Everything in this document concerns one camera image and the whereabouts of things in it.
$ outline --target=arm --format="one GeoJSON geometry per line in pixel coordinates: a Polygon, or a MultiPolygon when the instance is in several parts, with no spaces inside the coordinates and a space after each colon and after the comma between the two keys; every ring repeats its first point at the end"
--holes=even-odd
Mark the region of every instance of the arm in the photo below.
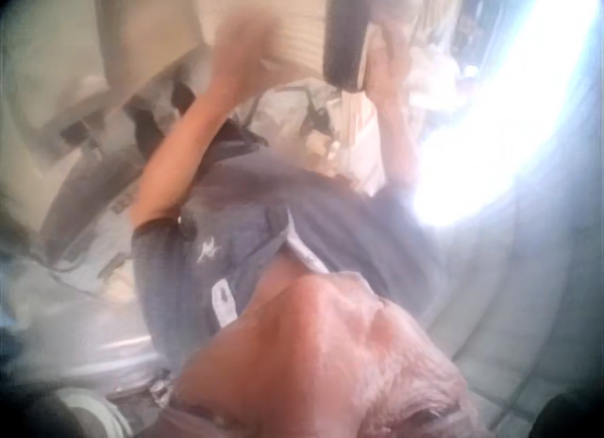
{"type": "Polygon", "coordinates": [[[417,154],[408,127],[407,99],[401,92],[411,68],[409,47],[392,22],[374,34],[368,52],[367,96],[377,110],[381,157],[390,184],[412,187],[417,154]]]}
{"type": "Polygon", "coordinates": [[[221,27],[208,90],[197,97],[144,168],[130,212],[134,227],[178,217],[199,163],[229,113],[275,79],[261,64],[273,27],[272,20],[258,15],[242,15],[221,27]]]}

